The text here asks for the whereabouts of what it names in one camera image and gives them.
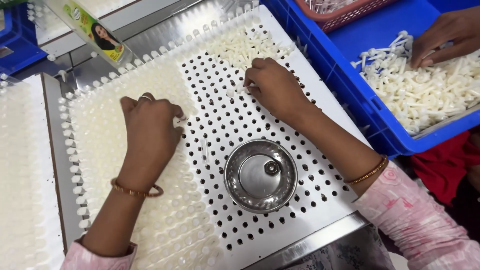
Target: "bottle label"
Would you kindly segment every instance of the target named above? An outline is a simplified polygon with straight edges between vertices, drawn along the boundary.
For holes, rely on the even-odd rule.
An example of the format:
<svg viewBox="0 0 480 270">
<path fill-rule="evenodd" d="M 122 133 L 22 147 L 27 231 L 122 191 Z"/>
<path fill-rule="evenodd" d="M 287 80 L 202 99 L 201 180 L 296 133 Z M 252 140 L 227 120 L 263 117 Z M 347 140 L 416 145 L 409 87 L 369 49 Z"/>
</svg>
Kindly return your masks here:
<svg viewBox="0 0 480 270">
<path fill-rule="evenodd" d="M 72 0 L 63 6 L 63 11 L 110 59 L 120 59 L 123 45 L 87 11 Z"/>
</svg>

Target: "blue plastic crate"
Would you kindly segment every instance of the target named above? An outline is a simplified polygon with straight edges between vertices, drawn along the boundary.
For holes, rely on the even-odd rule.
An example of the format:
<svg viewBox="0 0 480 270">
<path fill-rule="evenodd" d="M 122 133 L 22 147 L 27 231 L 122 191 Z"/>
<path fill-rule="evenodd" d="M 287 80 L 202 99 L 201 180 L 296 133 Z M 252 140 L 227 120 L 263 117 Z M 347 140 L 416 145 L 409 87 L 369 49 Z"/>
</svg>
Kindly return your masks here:
<svg viewBox="0 0 480 270">
<path fill-rule="evenodd" d="M 37 46 L 35 24 L 28 20 L 26 3 L 4 10 L 0 31 L 0 74 L 12 74 L 45 57 Z"/>
<path fill-rule="evenodd" d="M 480 111 L 439 126 L 416 139 L 408 135 L 385 104 L 360 77 L 350 61 L 370 48 L 387 47 L 401 30 L 414 37 L 421 35 L 442 12 L 454 10 L 450 1 L 401 0 L 360 18 L 328 34 L 308 19 L 293 0 L 263 0 L 286 32 L 308 44 L 312 67 L 358 127 L 370 127 L 365 137 L 379 153 L 389 157 L 423 152 L 467 129 L 480 124 Z M 461 8 L 480 4 L 478 0 L 462 3 Z"/>
</svg>

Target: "another person's hand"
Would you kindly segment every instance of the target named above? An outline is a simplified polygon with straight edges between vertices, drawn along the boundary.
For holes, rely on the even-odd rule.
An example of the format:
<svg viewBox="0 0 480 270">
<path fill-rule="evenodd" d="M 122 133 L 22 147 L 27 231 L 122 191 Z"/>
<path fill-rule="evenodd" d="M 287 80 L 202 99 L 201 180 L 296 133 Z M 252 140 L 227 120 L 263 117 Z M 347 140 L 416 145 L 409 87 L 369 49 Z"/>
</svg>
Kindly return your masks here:
<svg viewBox="0 0 480 270">
<path fill-rule="evenodd" d="M 480 49 L 480 6 L 440 15 L 430 28 L 413 42 L 411 67 L 425 67 L 455 57 L 464 56 Z M 454 44 L 437 49 L 445 42 Z"/>
<path fill-rule="evenodd" d="M 245 74 L 245 86 L 272 115 L 291 125 L 303 109 L 313 104 L 302 92 L 295 76 L 271 58 L 255 58 Z"/>
<path fill-rule="evenodd" d="M 127 128 L 127 153 L 117 182 L 131 190 L 148 192 L 175 153 L 183 128 L 173 118 L 183 117 L 180 106 L 145 93 L 136 101 L 120 100 Z"/>
</svg>

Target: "steel bowl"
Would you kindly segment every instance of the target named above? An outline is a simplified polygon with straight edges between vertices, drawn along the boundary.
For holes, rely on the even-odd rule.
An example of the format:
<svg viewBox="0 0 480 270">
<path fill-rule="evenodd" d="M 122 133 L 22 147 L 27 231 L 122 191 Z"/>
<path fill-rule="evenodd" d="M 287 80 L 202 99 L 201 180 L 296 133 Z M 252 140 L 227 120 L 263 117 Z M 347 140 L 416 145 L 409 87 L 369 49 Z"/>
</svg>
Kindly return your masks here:
<svg viewBox="0 0 480 270">
<path fill-rule="evenodd" d="M 225 164 L 228 195 L 246 211 L 267 214 L 280 209 L 297 189 L 297 166 L 280 144 L 254 139 L 233 150 Z"/>
</svg>

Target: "pink sleeve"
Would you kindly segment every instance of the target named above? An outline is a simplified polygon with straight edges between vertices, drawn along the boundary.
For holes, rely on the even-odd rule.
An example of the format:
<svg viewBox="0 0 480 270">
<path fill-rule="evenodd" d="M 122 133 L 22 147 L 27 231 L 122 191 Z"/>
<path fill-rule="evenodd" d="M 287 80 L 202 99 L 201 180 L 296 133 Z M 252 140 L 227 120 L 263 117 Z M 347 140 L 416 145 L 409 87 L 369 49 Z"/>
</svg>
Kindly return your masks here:
<svg viewBox="0 0 480 270">
<path fill-rule="evenodd" d="M 395 241 L 410 270 L 480 269 L 479 244 L 393 162 L 355 205 Z"/>
<path fill-rule="evenodd" d="M 77 241 L 70 246 L 60 270 L 129 270 L 137 252 L 137 245 L 130 243 L 126 256 L 105 258 L 88 251 Z"/>
</svg>

